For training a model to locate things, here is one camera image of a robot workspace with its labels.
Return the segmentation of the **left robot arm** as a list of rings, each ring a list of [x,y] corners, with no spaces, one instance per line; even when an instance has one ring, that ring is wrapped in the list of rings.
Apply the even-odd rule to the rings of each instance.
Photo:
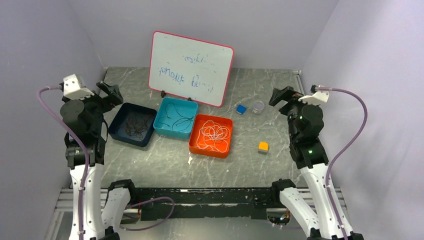
[[[106,95],[88,91],[88,96],[71,99],[64,96],[61,122],[67,133],[65,157],[73,186],[71,240],[118,240],[124,210],[139,200],[131,179],[112,182],[101,204],[101,175],[107,139],[102,137],[104,114],[123,103],[117,85],[96,84]]]

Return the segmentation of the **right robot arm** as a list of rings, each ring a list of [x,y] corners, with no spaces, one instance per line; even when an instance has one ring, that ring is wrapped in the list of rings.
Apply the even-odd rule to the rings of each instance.
[[[308,240],[362,240],[363,235],[354,231],[343,212],[332,182],[331,169],[363,131],[368,119],[367,107],[358,95],[348,90],[312,85],[310,91],[310,95],[304,95],[291,86],[274,88],[268,103],[275,106],[281,101],[286,102],[279,112],[287,117],[289,152],[305,179],[314,206],[306,203],[290,179],[279,179],[272,183],[270,202],[275,207],[286,208]],[[328,101],[330,92],[345,93],[356,98],[364,112],[358,132],[333,160],[328,159],[319,139],[324,128],[321,105]]]

